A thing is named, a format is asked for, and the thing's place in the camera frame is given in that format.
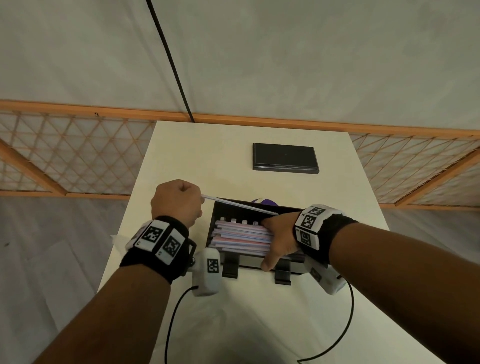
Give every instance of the gray wooden floor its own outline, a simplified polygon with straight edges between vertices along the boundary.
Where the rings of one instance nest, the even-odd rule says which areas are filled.
[[[93,297],[126,201],[0,198],[0,363],[28,364]],[[384,210],[392,231],[480,263],[480,214]]]

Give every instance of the black cable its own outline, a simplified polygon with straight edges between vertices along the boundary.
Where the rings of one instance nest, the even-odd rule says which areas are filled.
[[[176,312],[177,312],[177,308],[179,307],[179,304],[180,304],[182,298],[185,297],[185,295],[186,295],[189,291],[195,290],[195,289],[197,289],[197,288],[198,288],[198,286],[193,286],[193,287],[188,288],[188,289],[182,294],[182,296],[180,296],[179,300],[177,301],[177,304],[175,305],[175,309],[173,310],[173,313],[172,313],[172,318],[170,319],[170,326],[168,327],[167,341],[165,342],[165,357],[164,357],[164,362],[165,362],[165,364],[167,364],[168,342],[170,341],[170,332],[172,331],[173,318],[175,317],[175,314],[176,314]]]
[[[342,340],[343,337],[345,336],[348,328],[350,327],[350,323],[352,322],[352,317],[353,317],[353,303],[354,303],[352,286],[350,285],[349,282],[347,282],[347,284],[348,284],[348,287],[350,288],[350,294],[352,295],[352,309],[351,309],[351,311],[350,311],[350,317],[348,318],[347,326],[345,326],[345,329],[343,330],[342,334],[338,337],[338,339],[337,339],[327,350],[324,350],[324,351],[321,352],[320,354],[317,354],[317,355],[312,356],[312,357],[310,357],[310,358],[305,358],[305,359],[297,360],[297,363],[306,362],[306,361],[309,361],[309,360],[313,360],[313,359],[316,359],[316,358],[320,358],[322,355],[325,355],[325,354],[327,354],[330,350],[332,350],[332,349],[340,342],[340,340]]]
[[[190,107],[188,106],[187,98],[185,97],[185,94],[183,92],[183,87],[181,86],[179,74],[177,73],[177,68],[175,67],[175,63],[173,63],[173,58],[170,53],[170,49],[168,48],[167,40],[165,39],[165,35],[163,34],[162,27],[160,26],[160,22],[158,21],[158,18],[156,17],[155,9],[153,7],[152,1],[151,0],[146,0],[148,9],[150,10],[150,14],[152,15],[153,21],[155,23],[156,29],[158,31],[158,35],[162,39],[163,43],[163,48],[165,48],[165,53],[167,54],[168,61],[170,62],[170,66],[172,67],[173,74],[175,75],[175,79],[177,80],[177,85],[179,86],[179,90],[181,93],[181,97],[183,99],[183,103],[185,104],[185,107],[187,108],[188,115],[190,116],[190,121],[195,122],[192,112],[190,111]]]

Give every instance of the wristband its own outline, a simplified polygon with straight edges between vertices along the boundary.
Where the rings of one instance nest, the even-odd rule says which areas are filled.
[[[143,264],[172,284],[185,275],[195,247],[185,225],[170,216],[159,216],[142,225],[128,242],[120,267]]]
[[[300,249],[322,264],[330,264],[330,245],[345,226],[358,222],[343,212],[325,205],[312,205],[303,210],[295,225],[293,236]]]

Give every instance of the hand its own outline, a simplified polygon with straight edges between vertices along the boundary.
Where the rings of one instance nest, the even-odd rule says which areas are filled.
[[[262,225],[273,233],[270,251],[261,265],[265,272],[273,269],[281,257],[292,254],[299,249],[297,241],[293,237],[293,225],[295,225],[299,214],[300,212],[290,212],[262,221]]]
[[[171,216],[190,228],[202,215],[202,203],[204,198],[200,195],[200,188],[193,183],[183,180],[165,182],[156,187],[150,202],[152,218]]]

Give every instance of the orange metal frame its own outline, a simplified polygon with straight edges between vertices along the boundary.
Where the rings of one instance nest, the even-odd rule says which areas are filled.
[[[51,104],[40,102],[0,100],[0,109],[9,111],[29,111],[49,114],[68,114],[83,115],[95,117],[119,117],[147,120],[164,120],[188,122],[189,117],[182,112],[161,111],[161,110],[144,110],[144,109],[122,109],[109,108],[101,106],[79,106]],[[474,138],[480,139],[480,130],[464,130],[464,129],[438,129],[438,128],[422,128],[422,127],[403,127],[403,126],[387,126],[387,125],[369,125],[369,124],[353,124],[343,122],[327,122],[327,121],[306,121],[306,120],[288,120],[288,119],[272,119],[257,118],[232,115],[214,115],[214,114],[193,114],[199,123],[227,124],[227,125],[245,125],[245,126],[263,126],[290,129],[308,129],[308,130],[324,130],[348,133],[370,133],[385,135],[403,135],[403,136],[427,136],[427,137],[446,137],[446,138]],[[45,189],[51,192],[31,192],[31,191],[0,191],[0,196],[63,196],[63,197],[86,197],[86,198],[105,198],[105,199],[128,199],[128,195],[111,195],[111,194],[80,194],[69,193],[57,182],[44,174],[34,164],[25,157],[9,147],[4,142],[0,143],[0,158],[5,162],[12,164],[22,173],[32,180],[36,181]],[[435,176],[424,185],[410,192],[401,198],[395,204],[380,204],[382,208],[421,208],[421,209],[462,209],[462,210],[479,210],[478,207],[459,207],[459,206],[431,206],[431,205],[409,205],[412,201],[418,199],[428,191],[446,180],[458,175],[467,167],[480,162],[480,149],[477,149],[464,157],[460,161]]]

